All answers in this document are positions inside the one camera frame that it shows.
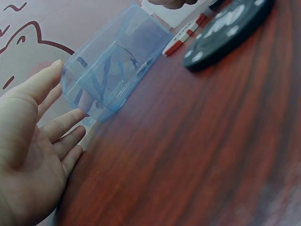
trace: finger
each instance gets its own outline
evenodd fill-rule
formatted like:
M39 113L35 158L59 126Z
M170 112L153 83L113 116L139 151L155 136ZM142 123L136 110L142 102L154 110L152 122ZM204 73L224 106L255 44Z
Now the finger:
M79 93L77 101L77 106L84 112L89 112L94 103L94 99L86 91Z
M169 4L164 4L164 7L168 8L168 9L179 9L184 4L185 4L185 2L183 2L183 1L174 1L174 2L169 3Z
M44 68L39 73L30 77L27 81L17 86L12 94L26 94L40 105L50 91L59 84L62 76L62 68L62 61L55 61L50 67Z
M57 156L62 160L66 154L77 145L86 133L86 129L83 126L78 126L68 135L59 139L56 143L53 144Z
M73 170L76 162L78 161L82 153L83 148L79 145L76 145L62 160L62 166L67 177L70 175L71 171Z
M50 142L53 144L84 117L84 112L80 109L75 109L47 123L41 130L48 136Z
M186 0L186 4L188 5L194 5L197 3L198 0Z
M174 2L174 0L148 0L148 1L154 5L165 5Z
M45 112L61 96L61 94L62 94L62 85L58 84L53 90L50 91L46 99L39 105L38 120L42 118Z

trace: drawn line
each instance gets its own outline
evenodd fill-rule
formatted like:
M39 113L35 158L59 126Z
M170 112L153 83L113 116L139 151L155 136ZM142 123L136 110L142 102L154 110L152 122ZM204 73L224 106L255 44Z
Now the drawn line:
M20 8L14 6L14 5L9 5L9 6L6 6L3 11L7 10L8 8L12 8L15 12L19 12L26 6L26 4L27 4L27 2L24 3Z
M2 37L2 36L8 31L9 27L10 27L10 25L7 26L7 27L4 29L4 31L2 31L2 30L0 29L0 37Z
M3 86L3 89L6 89L6 87L11 84L11 82L15 79L14 76L11 76L10 79L5 83L5 85Z

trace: blue plastic case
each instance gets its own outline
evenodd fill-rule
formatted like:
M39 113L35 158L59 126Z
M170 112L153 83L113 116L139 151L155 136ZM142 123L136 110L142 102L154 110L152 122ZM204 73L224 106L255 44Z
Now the blue plastic case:
M136 3L111 20L64 65L63 95L102 122L124 104L131 91L173 38Z

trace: black poker chip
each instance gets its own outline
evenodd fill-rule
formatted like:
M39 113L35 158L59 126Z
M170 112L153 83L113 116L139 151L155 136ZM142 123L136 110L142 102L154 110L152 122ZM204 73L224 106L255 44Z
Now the black poker chip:
M197 36L184 56L183 65L199 71L219 61L264 22L273 4L274 0L233 0Z

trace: table surface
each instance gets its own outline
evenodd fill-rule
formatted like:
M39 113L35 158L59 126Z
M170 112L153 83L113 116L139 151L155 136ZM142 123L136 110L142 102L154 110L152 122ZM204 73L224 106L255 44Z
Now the table surface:
M189 73L185 47L155 63L98 128L58 225L301 225L301 1L276 2L218 64Z

